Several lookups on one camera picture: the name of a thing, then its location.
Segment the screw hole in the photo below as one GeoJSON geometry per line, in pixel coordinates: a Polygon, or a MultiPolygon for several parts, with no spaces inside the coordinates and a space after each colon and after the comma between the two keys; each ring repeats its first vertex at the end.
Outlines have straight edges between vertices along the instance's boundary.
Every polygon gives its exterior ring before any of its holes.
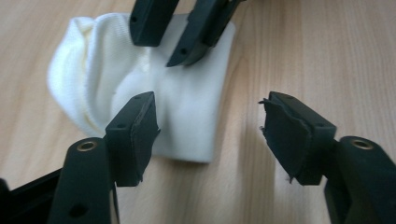
{"type": "Polygon", "coordinates": [[[89,151],[96,148],[96,142],[83,142],[77,146],[78,151],[89,151]]]}
{"type": "Polygon", "coordinates": [[[131,22],[132,22],[132,23],[136,23],[136,22],[137,22],[137,17],[132,17],[132,18],[131,18],[131,22]]]}
{"type": "Polygon", "coordinates": [[[75,204],[69,211],[69,216],[70,217],[82,217],[85,214],[87,214],[88,208],[82,204],[82,203],[77,203],[75,204]]]}
{"type": "Polygon", "coordinates": [[[353,139],[350,143],[352,144],[352,146],[358,147],[360,149],[370,150],[374,148],[373,145],[371,145],[370,143],[360,139],[353,139]]]}
{"type": "Polygon", "coordinates": [[[186,55],[186,54],[187,54],[187,50],[186,50],[186,49],[181,49],[181,50],[180,50],[180,53],[181,53],[182,55],[186,55]]]}

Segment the wood grain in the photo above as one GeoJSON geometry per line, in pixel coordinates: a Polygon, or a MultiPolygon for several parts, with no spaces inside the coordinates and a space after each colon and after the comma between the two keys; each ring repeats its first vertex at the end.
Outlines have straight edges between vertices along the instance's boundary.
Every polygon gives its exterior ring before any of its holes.
{"type": "MultiPolygon", "coordinates": [[[[68,21],[130,12],[133,0],[0,2],[0,176],[14,189],[62,166],[84,134],[52,100],[50,58],[68,21]]],[[[188,12],[194,1],[181,1],[188,12]]],[[[145,181],[120,189],[122,223],[329,223],[322,187],[289,184],[259,127],[257,102],[291,94],[396,161],[396,1],[247,0],[208,165],[153,158],[145,181]]]]}

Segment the wooden surface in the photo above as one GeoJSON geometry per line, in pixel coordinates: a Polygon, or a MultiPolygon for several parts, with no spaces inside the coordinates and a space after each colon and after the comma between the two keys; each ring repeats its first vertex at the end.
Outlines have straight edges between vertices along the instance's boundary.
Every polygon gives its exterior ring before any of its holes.
{"type": "MultiPolygon", "coordinates": [[[[14,189],[62,166],[85,135],[55,104],[47,68],[69,19],[133,0],[0,2],[0,176],[14,189]]],[[[188,12],[182,1],[177,12],[188,12]]],[[[247,0],[208,165],[153,158],[119,191],[122,223],[329,223],[321,187],[289,184],[259,132],[269,91],[291,94],[396,161],[396,1],[247,0]]]]}

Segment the wooden table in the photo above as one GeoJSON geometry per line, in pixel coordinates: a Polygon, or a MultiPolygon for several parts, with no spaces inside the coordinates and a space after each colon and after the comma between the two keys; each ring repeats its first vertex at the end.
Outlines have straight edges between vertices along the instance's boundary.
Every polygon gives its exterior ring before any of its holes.
{"type": "MultiPolygon", "coordinates": [[[[12,189],[60,168],[85,137],[46,84],[69,19],[130,12],[133,4],[0,2],[0,176],[12,189]]],[[[259,132],[257,102],[269,91],[291,94],[334,123],[337,138],[369,138],[396,161],[395,12],[394,0],[243,2],[233,16],[215,159],[152,158],[145,181],[119,191],[122,223],[329,223],[323,186],[289,184],[259,132]]]]}

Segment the light wooden tabletop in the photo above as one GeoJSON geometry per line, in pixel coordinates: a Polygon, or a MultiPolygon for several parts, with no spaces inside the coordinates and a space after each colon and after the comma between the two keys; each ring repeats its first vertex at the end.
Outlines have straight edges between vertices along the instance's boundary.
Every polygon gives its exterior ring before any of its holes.
{"type": "MultiPolygon", "coordinates": [[[[189,12],[194,1],[181,1],[189,12]]],[[[49,95],[46,77],[68,21],[130,12],[133,0],[0,2],[0,176],[15,189],[60,168],[85,135],[49,95]]],[[[269,91],[293,95],[345,135],[396,161],[396,1],[247,0],[208,165],[152,158],[138,188],[120,189],[122,223],[329,223],[318,187],[289,184],[259,127],[269,91]]]]}

